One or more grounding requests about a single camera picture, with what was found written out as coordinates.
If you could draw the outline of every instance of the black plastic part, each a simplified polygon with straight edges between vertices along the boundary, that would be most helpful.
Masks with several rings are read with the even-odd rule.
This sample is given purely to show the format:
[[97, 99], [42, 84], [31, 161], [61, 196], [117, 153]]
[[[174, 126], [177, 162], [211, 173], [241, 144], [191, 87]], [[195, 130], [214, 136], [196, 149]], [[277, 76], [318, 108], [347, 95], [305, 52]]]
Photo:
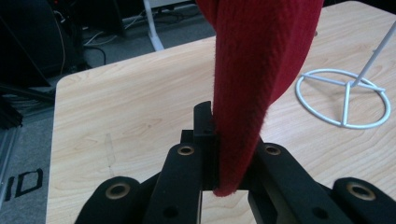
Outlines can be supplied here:
[[353, 177], [332, 187], [332, 198], [355, 223], [396, 223], [396, 203], [376, 186]]
[[200, 223], [202, 156], [194, 144], [179, 144], [169, 150], [143, 223]]
[[276, 223], [352, 223], [282, 146], [260, 141], [252, 170], [278, 212]]
[[[128, 192], [120, 197], [124, 190]], [[84, 204], [76, 224], [132, 223], [131, 220], [141, 216], [143, 212], [139, 209], [139, 190], [139, 182], [132, 178], [117, 176], [108, 179], [96, 189], [91, 198]]]
[[194, 107], [193, 143], [204, 153], [203, 190], [213, 190], [219, 183], [219, 150], [210, 101]]

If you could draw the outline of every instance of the white wire stand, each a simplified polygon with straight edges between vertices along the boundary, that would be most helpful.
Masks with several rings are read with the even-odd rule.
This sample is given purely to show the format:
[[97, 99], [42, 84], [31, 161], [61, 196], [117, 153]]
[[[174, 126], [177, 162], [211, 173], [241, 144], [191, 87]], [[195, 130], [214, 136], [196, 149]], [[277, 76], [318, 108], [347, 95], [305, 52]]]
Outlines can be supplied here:
[[[370, 80], [364, 78], [366, 75], [367, 71], [375, 61], [376, 57], [378, 54], [381, 52], [381, 50], [385, 47], [385, 45], [388, 43], [390, 38], [392, 37], [394, 31], [396, 29], [396, 22], [393, 23], [392, 27], [388, 31], [388, 33], [385, 35], [384, 39], [381, 41], [379, 44], [378, 48], [375, 50], [374, 54], [370, 58], [370, 60], [367, 62], [366, 65], [364, 65], [363, 69], [361, 70], [361, 73], [359, 75], [350, 73], [348, 71], [344, 70], [339, 70], [339, 69], [331, 69], [331, 68], [326, 68], [326, 69], [317, 69], [313, 70], [304, 74], [301, 74], [300, 78], [297, 80], [296, 83], [296, 95], [297, 98], [299, 99], [300, 103], [309, 111], [311, 112], [314, 116], [316, 116], [319, 119], [322, 119], [332, 125], [343, 127], [343, 128], [349, 128], [349, 129], [369, 129], [369, 128], [374, 128], [377, 127], [381, 124], [383, 124], [387, 119], [389, 118], [390, 115], [390, 102], [385, 94], [385, 89], [377, 87], [373, 82]], [[332, 73], [332, 74], [337, 74], [337, 75], [343, 75], [343, 76], [348, 76], [352, 77], [355, 80], [352, 81], [339, 81], [335, 79], [330, 79], [327, 77], [321, 77], [317, 76], [316, 74], [322, 74], [322, 73]], [[338, 86], [344, 86], [345, 87], [345, 98], [344, 98], [344, 107], [343, 107], [343, 115], [341, 117], [341, 120], [336, 120], [336, 119], [331, 119], [323, 114], [319, 113], [317, 110], [315, 110], [313, 107], [311, 107], [308, 102], [305, 100], [303, 95], [301, 94], [301, 84], [306, 78], [311, 78], [317, 81], [329, 83], [332, 85], [338, 85]], [[350, 124], [348, 123], [348, 109], [349, 109], [349, 95], [351, 90], [359, 86], [364, 89], [368, 89], [370, 91], [374, 91], [378, 94], [378, 96], [382, 99], [382, 102], [384, 103], [384, 114], [381, 119], [378, 121], [372, 122], [372, 123], [367, 123], [367, 124]]]

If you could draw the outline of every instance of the white metal base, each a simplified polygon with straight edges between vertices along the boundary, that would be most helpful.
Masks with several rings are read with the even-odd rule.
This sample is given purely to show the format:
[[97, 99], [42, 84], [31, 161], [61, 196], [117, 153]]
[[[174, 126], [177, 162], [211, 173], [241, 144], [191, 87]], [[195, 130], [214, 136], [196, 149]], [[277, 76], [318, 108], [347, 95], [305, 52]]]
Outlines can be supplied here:
[[[297, 80], [297, 84], [296, 84], [297, 98], [299, 99], [300, 103], [317, 118], [322, 119], [332, 125], [343, 127], [343, 128], [349, 128], [349, 129], [374, 128], [374, 127], [377, 127], [377, 126], [383, 124], [389, 118], [390, 102], [389, 102], [387, 95], [385, 94], [385, 89], [377, 87], [374, 83], [372, 83], [371, 81], [369, 81], [366, 78], [362, 78], [357, 85], [360, 87], [363, 87], [365, 89], [375, 91], [379, 95], [379, 97], [381, 97], [382, 102], [384, 103], [384, 106], [385, 106], [384, 115], [382, 116], [382, 118], [380, 120], [373, 122], [373, 123], [367, 123], [367, 124], [350, 124], [350, 123], [348, 123], [347, 116], [348, 116], [348, 108], [349, 108], [349, 94], [350, 94], [351, 88], [353, 89], [352, 84], [354, 84], [354, 81], [342, 82], [342, 81], [315, 75], [315, 74], [320, 74], [320, 73], [334, 73], [334, 74], [344, 75], [344, 76], [348, 76], [348, 77], [353, 77], [355, 79], [357, 79], [359, 77], [358, 75], [356, 75], [354, 73], [350, 73], [350, 72], [347, 72], [344, 70], [338, 70], [338, 69], [317, 69], [317, 70], [313, 70], [313, 71], [301, 74], [301, 77]], [[330, 83], [333, 85], [344, 86], [346, 88], [345, 99], [344, 99], [344, 108], [343, 108], [344, 109], [343, 117], [341, 118], [341, 120], [330, 119], [330, 118], [322, 115], [321, 113], [319, 113], [317, 110], [315, 110], [308, 104], [308, 102], [304, 99], [304, 97], [301, 94], [301, 84], [303, 83], [303, 81], [306, 78], [312, 78], [317, 81], [322, 81], [322, 82]]]

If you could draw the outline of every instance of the wood grain surface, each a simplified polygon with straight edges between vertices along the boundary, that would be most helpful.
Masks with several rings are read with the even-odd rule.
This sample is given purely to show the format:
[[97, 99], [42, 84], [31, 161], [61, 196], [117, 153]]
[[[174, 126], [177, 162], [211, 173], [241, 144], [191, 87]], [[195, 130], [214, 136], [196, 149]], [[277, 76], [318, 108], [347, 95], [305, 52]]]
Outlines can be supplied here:
[[[322, 10], [318, 36], [302, 72], [338, 68], [359, 73], [396, 17], [357, 2]], [[144, 181], [158, 173], [192, 108], [213, 97], [215, 38], [151, 53], [63, 78], [57, 87], [47, 223], [74, 223], [82, 205], [117, 175]], [[367, 78], [396, 105], [396, 36]], [[303, 95], [322, 113], [341, 116], [343, 88], [315, 81]], [[381, 117], [376, 93], [354, 89], [350, 121]], [[307, 112], [294, 84], [270, 108], [262, 139], [287, 148], [318, 182], [354, 176], [396, 198], [396, 118], [370, 130], [334, 127]], [[226, 198], [204, 193], [202, 223], [256, 223], [240, 191]]]

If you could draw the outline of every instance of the black cable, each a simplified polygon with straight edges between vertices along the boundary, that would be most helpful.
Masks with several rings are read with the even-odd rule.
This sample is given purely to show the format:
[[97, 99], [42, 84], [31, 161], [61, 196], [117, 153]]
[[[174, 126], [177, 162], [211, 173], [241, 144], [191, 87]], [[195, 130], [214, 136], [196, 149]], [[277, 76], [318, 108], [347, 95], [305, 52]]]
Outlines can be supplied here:
[[102, 52], [103, 54], [103, 65], [106, 65], [106, 53], [104, 50], [96, 48], [96, 47], [91, 47], [91, 46], [84, 46], [84, 49], [96, 49]]

